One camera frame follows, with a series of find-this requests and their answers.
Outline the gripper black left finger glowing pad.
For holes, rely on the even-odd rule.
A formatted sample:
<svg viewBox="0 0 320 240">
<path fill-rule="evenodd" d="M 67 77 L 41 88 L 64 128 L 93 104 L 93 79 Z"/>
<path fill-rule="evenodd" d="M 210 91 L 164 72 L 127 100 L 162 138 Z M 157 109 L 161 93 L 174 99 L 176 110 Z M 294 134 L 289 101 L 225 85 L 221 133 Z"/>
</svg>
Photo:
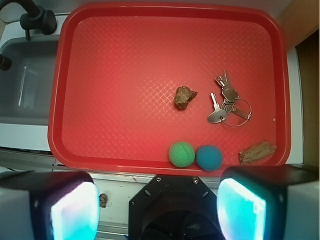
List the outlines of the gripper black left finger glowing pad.
<svg viewBox="0 0 320 240">
<path fill-rule="evenodd" d="M 99 189 L 84 171 L 0 174 L 2 240 L 93 240 Z"/>
</svg>

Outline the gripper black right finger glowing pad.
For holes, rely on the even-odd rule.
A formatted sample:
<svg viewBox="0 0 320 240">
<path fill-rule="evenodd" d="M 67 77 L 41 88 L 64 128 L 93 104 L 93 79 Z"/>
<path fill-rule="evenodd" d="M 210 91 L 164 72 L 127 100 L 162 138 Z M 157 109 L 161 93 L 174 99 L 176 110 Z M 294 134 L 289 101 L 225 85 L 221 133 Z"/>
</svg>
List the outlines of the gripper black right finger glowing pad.
<svg viewBox="0 0 320 240">
<path fill-rule="evenodd" d="M 217 190 L 227 240 L 318 240 L 320 170 L 311 165 L 234 166 Z"/>
</svg>

